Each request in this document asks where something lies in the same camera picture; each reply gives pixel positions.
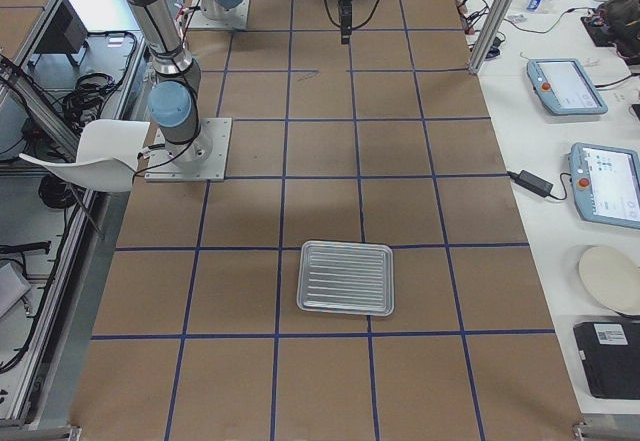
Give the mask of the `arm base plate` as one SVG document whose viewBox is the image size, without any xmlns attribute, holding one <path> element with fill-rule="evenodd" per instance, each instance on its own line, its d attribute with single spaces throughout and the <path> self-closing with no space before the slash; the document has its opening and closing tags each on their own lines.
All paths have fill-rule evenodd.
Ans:
<svg viewBox="0 0 640 441">
<path fill-rule="evenodd" d="M 185 153 L 179 155 L 183 147 L 171 143 L 151 152 L 144 178 L 149 182 L 223 181 L 231 131 L 231 118 L 201 118 L 200 133 Z"/>
<path fill-rule="evenodd" d="M 199 10 L 191 16 L 190 30 L 206 31 L 246 31 L 250 0 L 243 0 L 238 6 L 226 9 L 215 0 L 193 0 Z"/>
</svg>

